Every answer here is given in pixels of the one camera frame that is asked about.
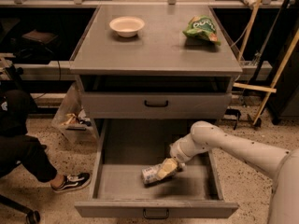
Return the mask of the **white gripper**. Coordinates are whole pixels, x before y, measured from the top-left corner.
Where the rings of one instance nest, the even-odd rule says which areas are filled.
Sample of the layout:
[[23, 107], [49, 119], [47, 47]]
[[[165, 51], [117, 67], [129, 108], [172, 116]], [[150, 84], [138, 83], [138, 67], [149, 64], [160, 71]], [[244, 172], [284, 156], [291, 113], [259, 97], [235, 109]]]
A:
[[203, 147], [196, 143], [190, 134], [179, 138], [170, 146], [169, 154], [172, 158], [163, 161], [157, 171], [157, 179], [162, 180], [174, 174], [177, 171], [178, 163], [186, 163], [202, 151]]

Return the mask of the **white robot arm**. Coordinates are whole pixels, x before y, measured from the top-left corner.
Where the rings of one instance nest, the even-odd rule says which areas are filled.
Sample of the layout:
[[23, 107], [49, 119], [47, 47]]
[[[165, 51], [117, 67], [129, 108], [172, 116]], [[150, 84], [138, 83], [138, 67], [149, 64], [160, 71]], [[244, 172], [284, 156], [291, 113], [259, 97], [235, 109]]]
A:
[[181, 163], [218, 148], [272, 179], [267, 224], [299, 224], [299, 149], [273, 147], [225, 133], [206, 122], [195, 122], [190, 132], [170, 146], [170, 157], [157, 172], [159, 180]]

